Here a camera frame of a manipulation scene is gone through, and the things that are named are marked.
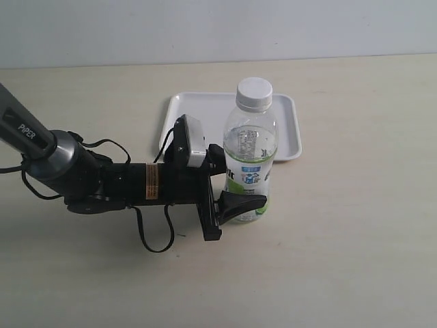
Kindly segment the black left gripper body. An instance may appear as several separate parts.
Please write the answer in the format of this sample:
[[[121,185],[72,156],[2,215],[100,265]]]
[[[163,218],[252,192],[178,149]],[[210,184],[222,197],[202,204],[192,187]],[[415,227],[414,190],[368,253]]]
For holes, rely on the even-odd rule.
[[[170,227],[170,240],[175,239],[169,207],[175,204],[194,204],[197,208],[203,239],[217,241],[221,229],[216,218],[218,212],[212,190],[208,150],[200,168],[176,169],[171,163],[132,164],[128,173],[128,206],[137,212],[137,223],[142,241],[145,240],[140,206],[165,207],[165,216]]]

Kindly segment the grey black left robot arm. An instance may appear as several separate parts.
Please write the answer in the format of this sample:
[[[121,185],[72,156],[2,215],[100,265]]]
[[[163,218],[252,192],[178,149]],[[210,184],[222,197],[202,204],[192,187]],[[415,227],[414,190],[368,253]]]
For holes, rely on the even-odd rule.
[[[182,115],[167,132],[152,163],[114,163],[71,131],[49,130],[5,87],[1,88],[1,140],[20,152],[23,182],[35,178],[63,198],[70,212],[92,215],[144,206],[194,204],[203,237],[217,241],[221,226],[266,204],[265,195],[224,191],[214,197],[211,178],[226,171],[225,153],[206,145],[201,123]]]

